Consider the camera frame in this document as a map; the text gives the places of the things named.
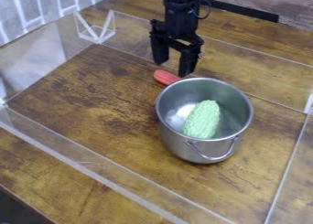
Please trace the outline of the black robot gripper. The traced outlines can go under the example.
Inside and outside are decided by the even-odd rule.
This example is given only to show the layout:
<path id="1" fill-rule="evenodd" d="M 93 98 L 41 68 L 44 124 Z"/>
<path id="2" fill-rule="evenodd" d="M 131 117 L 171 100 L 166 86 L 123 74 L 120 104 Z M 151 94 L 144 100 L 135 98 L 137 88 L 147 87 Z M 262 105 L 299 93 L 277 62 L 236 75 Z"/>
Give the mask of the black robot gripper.
<path id="1" fill-rule="evenodd" d="M 149 21 L 149 45 L 156 65 L 168 60 L 168 49 L 180 51 L 178 76 L 194 72 L 203 40 L 196 36 L 200 0 L 163 0 L 164 21 Z"/>

